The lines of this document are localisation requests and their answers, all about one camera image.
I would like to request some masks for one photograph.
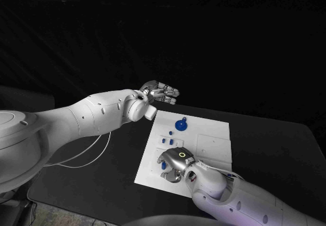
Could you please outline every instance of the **black background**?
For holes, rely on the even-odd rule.
[[[178,104],[309,126],[325,152],[324,1],[3,1],[0,83],[55,96],[158,80]]]

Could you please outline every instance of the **blue knob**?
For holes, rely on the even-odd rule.
[[[184,117],[182,120],[176,121],[176,123],[175,123],[175,128],[176,128],[179,131],[185,131],[185,130],[186,130],[186,128],[188,128],[186,117]]]

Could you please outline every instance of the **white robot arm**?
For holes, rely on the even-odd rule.
[[[111,132],[143,116],[152,120],[158,110],[150,103],[175,104],[171,96],[179,96],[179,91],[150,81],[140,90],[93,94],[51,111],[0,111],[0,193],[31,180],[67,143]]]
[[[186,148],[168,149],[158,160],[162,162],[172,167],[162,177],[172,183],[185,177],[195,205],[221,222],[236,226],[326,226],[261,187],[197,161]]]

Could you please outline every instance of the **blue object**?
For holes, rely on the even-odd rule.
[[[163,170],[166,169],[166,163],[165,162],[162,163],[162,169]]]
[[[185,130],[186,130],[186,128],[188,128],[186,117],[184,117],[182,120],[176,121],[176,123],[175,123],[175,128],[176,128],[179,131],[185,131]]]

